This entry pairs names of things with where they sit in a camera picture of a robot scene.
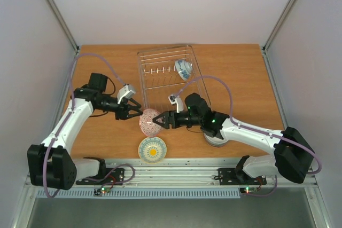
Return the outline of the pink patterned bowl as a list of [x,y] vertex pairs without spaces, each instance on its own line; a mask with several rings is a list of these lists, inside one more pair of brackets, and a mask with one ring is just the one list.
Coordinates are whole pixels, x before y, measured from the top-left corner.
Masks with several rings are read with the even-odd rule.
[[143,134],[147,137],[156,137],[162,130],[162,127],[153,122],[153,118],[160,115],[155,109],[147,108],[143,110],[143,114],[139,117],[139,127]]

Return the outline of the yellow patterned bowl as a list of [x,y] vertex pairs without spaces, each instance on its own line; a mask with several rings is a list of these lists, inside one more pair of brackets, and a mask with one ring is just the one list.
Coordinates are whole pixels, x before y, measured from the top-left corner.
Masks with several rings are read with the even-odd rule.
[[138,155],[146,163],[158,163],[167,153],[165,142],[159,137],[147,137],[141,141],[138,147]]

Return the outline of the white upturned bowl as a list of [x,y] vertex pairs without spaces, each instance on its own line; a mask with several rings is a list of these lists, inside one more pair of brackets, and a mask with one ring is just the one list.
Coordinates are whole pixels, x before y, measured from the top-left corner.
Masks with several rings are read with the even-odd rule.
[[209,135],[207,135],[206,133],[204,134],[204,137],[206,139],[206,141],[228,141],[228,139],[222,137],[222,135],[220,133],[218,133],[216,136],[211,137]]

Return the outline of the blue floral white bowl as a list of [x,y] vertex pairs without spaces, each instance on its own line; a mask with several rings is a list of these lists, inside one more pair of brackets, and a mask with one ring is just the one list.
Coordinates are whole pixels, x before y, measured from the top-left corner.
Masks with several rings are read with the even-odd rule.
[[175,61],[175,68],[182,80],[188,81],[192,75],[192,63],[186,60]]

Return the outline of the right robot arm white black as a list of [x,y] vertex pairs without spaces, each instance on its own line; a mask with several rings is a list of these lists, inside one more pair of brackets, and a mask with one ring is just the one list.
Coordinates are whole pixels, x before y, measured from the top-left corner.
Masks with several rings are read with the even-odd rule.
[[186,109],[165,111],[153,123],[165,129],[200,127],[207,142],[215,147],[237,141],[266,153],[265,156],[243,156],[235,167],[235,177],[246,184],[260,176],[280,175],[302,184],[313,161],[313,149],[300,132],[292,127],[271,130],[233,119],[230,115],[211,110],[197,93],[185,98]]

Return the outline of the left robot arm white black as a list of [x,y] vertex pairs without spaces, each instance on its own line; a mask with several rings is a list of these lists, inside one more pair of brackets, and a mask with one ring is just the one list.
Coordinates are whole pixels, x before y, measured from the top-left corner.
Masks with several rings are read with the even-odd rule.
[[131,84],[124,84],[116,97],[107,94],[108,77],[92,73],[89,82],[72,90],[65,113],[52,132],[39,145],[27,150],[30,182],[45,189],[69,190],[77,180],[104,183],[110,171],[104,159],[86,157],[73,160],[72,146],[85,121],[95,110],[114,113],[116,120],[128,120],[142,115],[141,104],[133,99]]

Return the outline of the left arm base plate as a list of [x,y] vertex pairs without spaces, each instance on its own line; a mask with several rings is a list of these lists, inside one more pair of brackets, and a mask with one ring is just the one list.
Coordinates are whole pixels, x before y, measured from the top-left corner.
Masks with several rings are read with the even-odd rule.
[[104,173],[94,176],[94,177],[77,180],[75,184],[76,185],[94,185],[94,186],[122,184],[125,179],[125,169],[116,168],[115,170],[111,172],[110,170],[111,170],[110,168],[106,168]]

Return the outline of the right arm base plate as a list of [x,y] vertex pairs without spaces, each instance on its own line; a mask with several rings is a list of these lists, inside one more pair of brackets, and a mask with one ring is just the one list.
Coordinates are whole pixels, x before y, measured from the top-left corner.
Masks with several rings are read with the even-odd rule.
[[234,168],[219,168],[214,180],[218,180],[220,185],[266,185],[267,181],[262,176],[250,177],[243,171],[236,172]]

